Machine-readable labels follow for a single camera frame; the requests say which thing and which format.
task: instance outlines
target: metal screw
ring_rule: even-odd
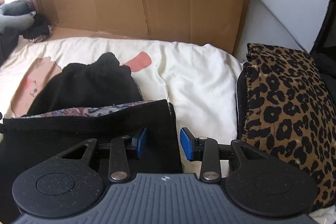
[[[127,173],[124,171],[118,171],[111,174],[111,178],[114,180],[123,180],[127,178]]]
[[[219,178],[219,174],[216,172],[208,171],[203,173],[203,178],[206,180],[215,180]]]

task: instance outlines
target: cardboard box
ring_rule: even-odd
[[[37,12],[58,27],[198,45],[210,43],[230,53],[243,3],[244,0],[34,0]]]

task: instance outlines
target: black knit fabric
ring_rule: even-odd
[[[71,107],[102,107],[142,101],[128,66],[111,52],[95,63],[69,64],[53,77],[33,101],[28,115]]]
[[[114,137],[136,133],[143,125],[148,129],[147,149],[143,159],[129,161],[131,173],[181,173],[175,112],[166,100],[101,117],[4,119],[5,133],[0,143],[3,224],[19,215],[12,200],[11,186],[20,173],[88,138],[109,143]]]

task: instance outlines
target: ribbed rubber surface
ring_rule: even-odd
[[[265,220],[232,205],[218,185],[193,174],[138,174],[126,184],[112,185],[103,200],[81,215],[44,220],[23,215],[16,224],[313,224],[308,216]]]

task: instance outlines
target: bed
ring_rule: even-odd
[[[34,44],[20,37],[0,68],[0,112],[5,117],[26,114],[53,75],[69,63],[91,64],[105,52],[113,52],[121,64],[131,62],[132,77],[144,100],[167,99],[174,105],[178,131],[188,127],[195,136],[223,144],[236,138],[235,84],[242,65],[209,44],[89,37]],[[140,60],[140,67],[139,62],[134,66],[134,60]],[[184,171],[199,173],[200,163],[181,155]],[[222,172],[227,175],[226,163]]]

